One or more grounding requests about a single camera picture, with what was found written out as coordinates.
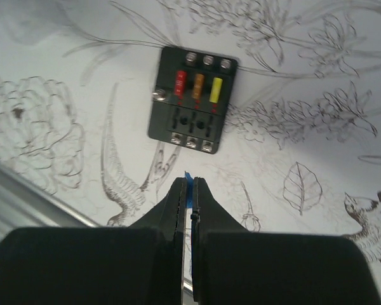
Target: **screw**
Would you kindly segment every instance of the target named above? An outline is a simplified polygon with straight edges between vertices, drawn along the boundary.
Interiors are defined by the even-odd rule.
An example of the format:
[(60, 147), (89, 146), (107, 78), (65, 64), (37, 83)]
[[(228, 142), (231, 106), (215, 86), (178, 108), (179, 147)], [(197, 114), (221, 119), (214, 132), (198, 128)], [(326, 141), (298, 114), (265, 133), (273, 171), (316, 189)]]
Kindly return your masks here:
[(189, 52), (188, 54), (186, 54), (186, 63), (189, 64), (189, 65), (192, 65), (194, 64), (194, 62), (196, 61), (196, 53), (193, 53), (193, 52)]
[(181, 143), (181, 135), (172, 133), (171, 143), (179, 145)]
[(196, 148), (196, 141), (194, 138), (188, 138), (188, 141), (186, 142), (186, 147), (188, 148)]
[(166, 92), (165, 90), (162, 90), (162, 89), (157, 89), (153, 94), (152, 94), (152, 98), (154, 100), (158, 100), (158, 101), (163, 101), (166, 99)]
[(231, 68), (231, 61), (228, 59), (223, 59), (222, 62), (220, 63), (220, 66), (225, 70), (230, 69)]
[(210, 56), (210, 55), (206, 55), (205, 57), (203, 57), (203, 63), (205, 65), (213, 65), (213, 62), (214, 62), (214, 58), (213, 56)]
[(213, 150), (213, 146), (211, 144), (211, 142), (208, 142), (208, 141), (203, 141), (203, 145), (202, 145), (202, 151), (206, 152), (206, 153), (211, 153), (211, 151)]

